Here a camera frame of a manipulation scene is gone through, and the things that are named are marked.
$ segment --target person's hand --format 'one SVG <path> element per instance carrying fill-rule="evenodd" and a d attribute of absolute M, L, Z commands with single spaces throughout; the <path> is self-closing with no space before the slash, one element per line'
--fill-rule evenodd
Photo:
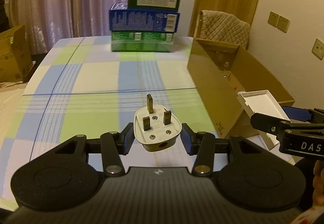
<path fill-rule="evenodd" d="M 324 161 L 317 160 L 314 167 L 313 204 L 324 205 Z"/>

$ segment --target white plug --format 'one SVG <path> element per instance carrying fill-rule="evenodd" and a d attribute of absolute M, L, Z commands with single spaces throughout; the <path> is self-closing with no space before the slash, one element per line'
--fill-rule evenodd
<path fill-rule="evenodd" d="M 160 151 L 176 143 L 182 125 L 170 110 L 162 105 L 154 105 L 150 94 L 147 107 L 136 111 L 134 116 L 134 135 L 149 152 Z"/>

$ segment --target blue box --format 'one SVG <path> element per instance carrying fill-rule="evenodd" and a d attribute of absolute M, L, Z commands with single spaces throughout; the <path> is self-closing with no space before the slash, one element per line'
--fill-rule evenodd
<path fill-rule="evenodd" d="M 115 2 L 109 10 L 110 31 L 147 31 L 175 33 L 177 12 L 128 8 L 127 2 Z"/>

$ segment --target metal pin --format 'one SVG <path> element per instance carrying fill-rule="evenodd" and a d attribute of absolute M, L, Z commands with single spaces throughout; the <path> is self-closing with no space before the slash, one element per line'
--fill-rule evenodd
<path fill-rule="evenodd" d="M 151 122 L 149 116 L 143 118 L 143 128 L 144 131 L 151 129 Z"/>
<path fill-rule="evenodd" d="M 150 94 L 146 96 L 147 98 L 147 110 L 148 113 L 153 113 L 153 98 Z"/>
<path fill-rule="evenodd" d="M 163 123 L 164 123 L 164 125 L 171 123 L 171 111 L 164 112 Z"/>

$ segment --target table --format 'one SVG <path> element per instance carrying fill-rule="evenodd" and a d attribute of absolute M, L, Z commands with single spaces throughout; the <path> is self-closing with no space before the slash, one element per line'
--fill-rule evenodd
<path fill-rule="evenodd" d="M 111 52 L 111 37 L 59 40 L 28 83 L 10 128 L 0 142 L 0 198 L 3 207 L 17 207 L 10 190 L 13 173 L 77 134 L 99 138 L 121 131 L 135 111 L 154 104 L 170 108 L 193 131 L 215 129 L 188 71 L 192 40 L 175 38 L 171 53 Z M 254 141 L 262 146 L 262 140 Z M 166 150 L 150 153 L 136 140 L 127 156 L 129 166 L 176 167 L 191 171 L 195 156 L 186 154 L 180 137 Z M 101 156 L 89 164 L 102 171 Z M 215 155 L 214 171 L 227 164 L 225 154 Z"/>

